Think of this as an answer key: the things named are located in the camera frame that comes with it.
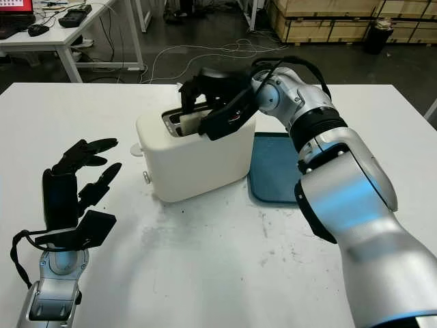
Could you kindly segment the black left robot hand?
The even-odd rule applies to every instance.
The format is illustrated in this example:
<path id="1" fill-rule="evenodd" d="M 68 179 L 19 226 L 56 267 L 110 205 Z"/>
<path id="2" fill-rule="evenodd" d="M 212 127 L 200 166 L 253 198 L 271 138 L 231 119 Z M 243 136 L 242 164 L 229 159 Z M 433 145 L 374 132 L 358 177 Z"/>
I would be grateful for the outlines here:
<path id="1" fill-rule="evenodd" d="M 109 185 L 122 164 L 114 163 L 101 173 L 96 182 L 88 183 L 79 191 L 76 173 L 82 167 L 95 167 L 107 163 L 99 153 L 116 147 L 116 138 L 76 142 L 66 150 L 57 164 L 42 175 L 42 195 L 46 229 L 74 228 L 90 206 L 95 206 L 109 191 Z"/>

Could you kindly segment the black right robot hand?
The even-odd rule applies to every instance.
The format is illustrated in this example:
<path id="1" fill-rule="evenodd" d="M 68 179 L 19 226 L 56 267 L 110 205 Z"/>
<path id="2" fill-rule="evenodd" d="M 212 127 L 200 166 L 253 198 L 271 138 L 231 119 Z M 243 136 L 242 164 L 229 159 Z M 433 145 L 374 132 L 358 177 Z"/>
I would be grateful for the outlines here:
<path id="1" fill-rule="evenodd" d="M 179 89 L 182 112 L 192 113 L 200 95 L 206 97 L 206 104 L 210 109 L 220 109 L 246 89 L 250 81 L 248 70 L 221 72 L 202 68 Z"/>

